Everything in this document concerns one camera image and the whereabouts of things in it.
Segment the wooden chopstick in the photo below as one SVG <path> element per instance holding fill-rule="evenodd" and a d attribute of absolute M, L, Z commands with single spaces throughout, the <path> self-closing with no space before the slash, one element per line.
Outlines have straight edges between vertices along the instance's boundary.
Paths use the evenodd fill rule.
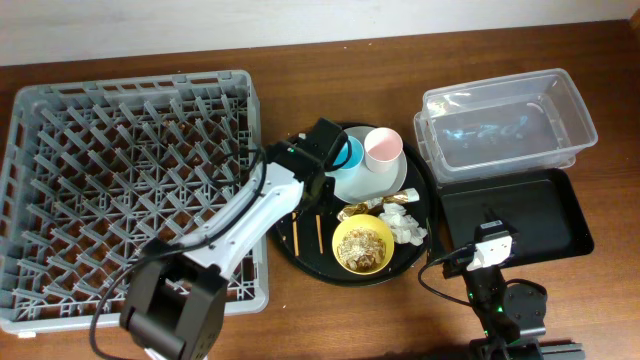
<path fill-rule="evenodd" d="M 298 219 L 299 214 L 297 212 L 292 213 L 292 233 L 293 233 L 293 245 L 294 256 L 299 257 L 299 240 L 298 240 Z"/>
<path fill-rule="evenodd" d="M 321 222 L 321 216 L 320 215 L 318 215 L 318 214 L 315 215 L 315 222 L 316 222 L 316 230 L 317 230 L 317 240 L 318 240 L 319 252 L 320 252 L 320 254 L 324 254 L 322 222 Z"/>

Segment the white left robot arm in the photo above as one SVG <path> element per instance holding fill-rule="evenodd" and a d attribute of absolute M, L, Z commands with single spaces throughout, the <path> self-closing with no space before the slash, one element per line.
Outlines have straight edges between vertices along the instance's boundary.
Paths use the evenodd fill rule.
<path fill-rule="evenodd" d="M 120 325 L 150 358 L 207 357 L 235 269 L 281 218 L 331 199 L 335 181 L 327 174 L 347 140 L 340 125 L 319 119 L 303 137 L 262 150 L 251 178 L 203 225 L 173 245 L 144 247 Z"/>

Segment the light blue cup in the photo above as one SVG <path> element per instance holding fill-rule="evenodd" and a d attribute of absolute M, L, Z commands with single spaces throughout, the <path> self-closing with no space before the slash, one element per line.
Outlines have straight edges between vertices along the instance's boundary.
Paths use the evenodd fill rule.
<path fill-rule="evenodd" d="M 363 157 L 364 149 L 361 142 L 349 135 L 348 142 L 343 145 L 333 163 L 333 167 L 336 170 L 352 170 L 359 166 Z"/>

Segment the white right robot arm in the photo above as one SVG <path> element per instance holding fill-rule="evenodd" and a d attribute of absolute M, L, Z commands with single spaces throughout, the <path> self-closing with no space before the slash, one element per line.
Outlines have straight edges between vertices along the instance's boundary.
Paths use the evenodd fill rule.
<path fill-rule="evenodd" d="M 500 265 L 511 256 L 512 243 L 512 232 L 501 220 L 477 226 L 472 258 L 462 273 L 470 304 L 487 336 L 501 338 L 506 344 L 520 339 L 517 324 L 506 313 L 507 285 L 500 270 Z"/>

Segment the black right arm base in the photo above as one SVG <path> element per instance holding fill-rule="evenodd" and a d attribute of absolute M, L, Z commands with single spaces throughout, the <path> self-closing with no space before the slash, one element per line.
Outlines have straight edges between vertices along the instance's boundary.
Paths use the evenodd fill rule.
<path fill-rule="evenodd" d="M 506 313 L 520 330 L 520 339 L 506 344 L 501 338 L 485 337 L 469 343 L 468 357 L 473 360 L 585 360 L 580 343 L 542 344 L 546 334 L 544 318 L 548 293 L 534 282 L 523 279 L 506 281 Z"/>

